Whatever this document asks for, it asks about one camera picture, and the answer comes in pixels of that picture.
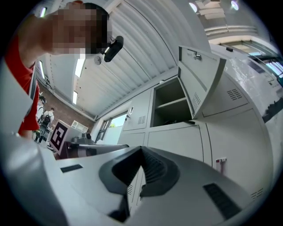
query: man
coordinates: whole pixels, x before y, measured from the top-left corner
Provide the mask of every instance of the man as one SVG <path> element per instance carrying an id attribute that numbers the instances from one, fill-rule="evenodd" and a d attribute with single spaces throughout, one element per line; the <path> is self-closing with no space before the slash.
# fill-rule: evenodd
<path id="1" fill-rule="evenodd" d="M 108 19 L 109 15 L 104 9 L 82 1 L 70 2 L 64 9 L 43 18 L 30 15 L 13 37 L 5 55 L 5 62 L 28 94 L 38 57 L 45 53 L 79 53 L 80 49 L 84 48 L 86 53 L 99 53 L 109 42 Z M 22 137 L 28 139 L 31 139 L 32 131 L 39 129 L 36 118 L 38 97 L 37 84 L 31 111 L 18 131 Z"/>
<path id="2" fill-rule="evenodd" d="M 48 128 L 48 126 L 52 123 L 52 121 L 54 120 L 54 108 L 51 108 L 50 111 L 46 111 L 44 114 L 43 114 L 43 117 L 42 117 L 42 123 L 40 125 L 40 130 L 44 132 L 44 134 L 42 134 L 39 138 L 39 144 L 41 143 L 44 135 L 45 135 L 45 132 Z"/>
<path id="3" fill-rule="evenodd" d="M 37 104 L 37 112 L 36 112 L 36 121 L 38 122 L 40 117 L 43 114 L 43 105 L 46 103 L 46 99 L 43 96 L 39 97 L 38 104 Z"/>

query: strap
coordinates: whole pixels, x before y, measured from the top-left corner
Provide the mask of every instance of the strap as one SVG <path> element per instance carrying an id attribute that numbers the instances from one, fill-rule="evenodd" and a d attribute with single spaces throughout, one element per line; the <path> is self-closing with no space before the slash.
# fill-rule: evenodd
<path id="1" fill-rule="evenodd" d="M 34 100 L 34 96 L 35 96 L 35 91 L 36 91 L 36 84 L 37 84 L 37 80 L 36 80 L 36 76 L 34 75 L 34 71 L 32 72 L 32 76 L 31 76 L 31 84 L 30 84 L 30 90 L 29 90 L 29 96 L 32 99 L 32 101 Z M 29 108 L 29 110 L 27 111 L 26 116 L 29 115 L 29 113 L 31 112 L 31 107 Z"/>

